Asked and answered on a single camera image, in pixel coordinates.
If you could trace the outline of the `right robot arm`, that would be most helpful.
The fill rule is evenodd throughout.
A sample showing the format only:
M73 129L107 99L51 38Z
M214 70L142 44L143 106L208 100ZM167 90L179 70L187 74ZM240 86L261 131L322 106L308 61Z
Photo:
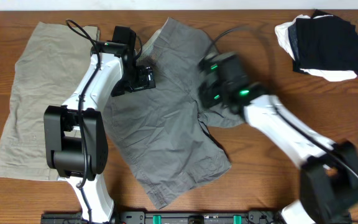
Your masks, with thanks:
M205 108L227 106L299 169L299 198L279 212L279 223L355 222L349 209L358 203L358 153L351 142L336 143L315 132L243 72L225 74L212 67L201 77L198 94Z

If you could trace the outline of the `grey shorts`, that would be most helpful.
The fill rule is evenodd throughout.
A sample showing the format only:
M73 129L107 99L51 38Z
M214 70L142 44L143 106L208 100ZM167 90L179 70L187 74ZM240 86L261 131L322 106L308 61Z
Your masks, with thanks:
M202 107L198 62L209 36L172 18L144 45L155 88L108 99L107 135L157 209L224 175L231 163L208 128L232 128L242 119L222 106Z

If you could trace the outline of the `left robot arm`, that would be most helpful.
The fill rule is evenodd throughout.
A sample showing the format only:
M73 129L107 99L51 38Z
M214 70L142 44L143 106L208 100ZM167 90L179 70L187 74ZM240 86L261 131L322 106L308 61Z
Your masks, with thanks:
M79 213L44 213L41 223L118 223L104 169L108 142L102 110L111 96L155 87L152 69L136 64L133 40L93 41L82 81L60 106L44 113L47 165L68 182L82 207Z

